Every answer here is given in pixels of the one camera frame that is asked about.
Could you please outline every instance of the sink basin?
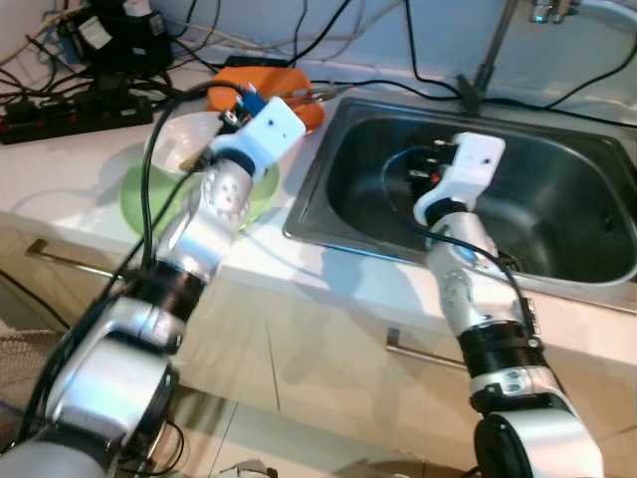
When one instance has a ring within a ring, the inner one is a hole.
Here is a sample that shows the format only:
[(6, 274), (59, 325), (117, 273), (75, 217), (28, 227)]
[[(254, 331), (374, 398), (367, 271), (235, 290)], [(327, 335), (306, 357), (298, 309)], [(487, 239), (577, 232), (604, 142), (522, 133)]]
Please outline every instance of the sink basin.
[(521, 285), (637, 309), (635, 169), (619, 141), (607, 136), (346, 99), (325, 134), (286, 233), (424, 264), (423, 239), (387, 204), (388, 196), (402, 220), (415, 224), (408, 160), (393, 161), (384, 178), (381, 172), (406, 148), (449, 140), (462, 131), (507, 143), (475, 212)]

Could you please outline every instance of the green bowl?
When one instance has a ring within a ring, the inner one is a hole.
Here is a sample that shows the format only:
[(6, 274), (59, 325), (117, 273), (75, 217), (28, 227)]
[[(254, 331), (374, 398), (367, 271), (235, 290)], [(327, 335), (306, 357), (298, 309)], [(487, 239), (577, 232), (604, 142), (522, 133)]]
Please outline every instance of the green bowl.
[[(179, 192), (171, 202), (165, 216), (155, 228), (156, 231), (163, 230), (164, 227), (179, 213), (181, 210), (181, 199), (188, 191), (188, 186), (197, 179), (194, 175), (181, 186)], [(162, 169), (151, 166), (149, 179), (149, 197), (150, 197), (150, 213), (155, 217), (161, 206), (170, 195), (170, 191), (177, 182), (177, 178)], [(130, 167), (121, 182), (119, 191), (119, 206), (123, 218), (128, 225), (137, 234), (142, 234), (143, 226), (141, 222), (141, 201), (139, 199), (139, 183), (141, 182), (141, 161)], [(272, 201), (272, 197), (277, 191), (279, 185), (279, 169), (276, 165), (271, 166), (261, 182), (257, 184), (250, 193), (250, 213), (244, 221), (242, 228), (251, 224), (268, 208)]]

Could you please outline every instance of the metal drawer handle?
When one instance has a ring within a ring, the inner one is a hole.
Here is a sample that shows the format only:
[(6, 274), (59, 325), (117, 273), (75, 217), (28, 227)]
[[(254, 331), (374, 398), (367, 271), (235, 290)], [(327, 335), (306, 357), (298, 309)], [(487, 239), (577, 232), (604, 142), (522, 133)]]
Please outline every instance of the metal drawer handle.
[(403, 347), (398, 343), (400, 339), (400, 331), (398, 329), (394, 329), (392, 327), (387, 329), (387, 344), (385, 345), (385, 349), (388, 352), (393, 354), (397, 354), (399, 356), (409, 357), (411, 359), (417, 359), (422, 361), (427, 361), (429, 363), (433, 363), (435, 365), (443, 365), (449, 366), (451, 368), (456, 368), (460, 370), (466, 370), (467, 367), (461, 361), (453, 360), (451, 358), (444, 358), (440, 356), (434, 356), (433, 354), (427, 354), (425, 352), (416, 351), (414, 349), (409, 349), (408, 347)]
[(27, 257), (40, 259), (41, 261), (45, 262), (51, 262), (59, 266), (70, 267), (71, 269), (76, 269), (78, 271), (89, 272), (91, 274), (96, 274), (102, 277), (112, 277), (112, 272), (103, 267), (92, 266), (91, 264), (87, 264), (85, 262), (76, 261), (74, 259), (67, 259), (66, 257), (56, 256), (55, 254), (45, 252), (45, 248), (48, 245), (49, 243), (44, 239), (36, 239), (36, 241), (29, 246), (24, 254)]

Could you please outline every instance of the white countertop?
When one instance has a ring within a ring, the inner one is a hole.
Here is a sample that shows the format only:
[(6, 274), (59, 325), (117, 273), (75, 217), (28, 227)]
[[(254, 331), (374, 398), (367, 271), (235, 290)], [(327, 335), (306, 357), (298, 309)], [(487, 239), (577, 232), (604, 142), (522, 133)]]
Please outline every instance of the white countertop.
[[(375, 92), (349, 95), (378, 98)], [(382, 99), (427, 109), (456, 108), (393, 92), (383, 93)], [(337, 104), (334, 100), (326, 105), (328, 120)], [(521, 111), (486, 109), (484, 116), (608, 134), (622, 141), (633, 160), (637, 157), (635, 131), (626, 128)], [(325, 130), (326, 124), (280, 162), (281, 183), (270, 211), (238, 237), (221, 277), (451, 336), (428, 270), (283, 235), (283, 225)], [(149, 124), (0, 146), (0, 226), (114, 253), (127, 252), (137, 236), (119, 211), (119, 184), (141, 158), (150, 131)], [(542, 337), (552, 356), (576, 359), (584, 366), (634, 379), (635, 317), (542, 294), (527, 295), (533, 298)]]

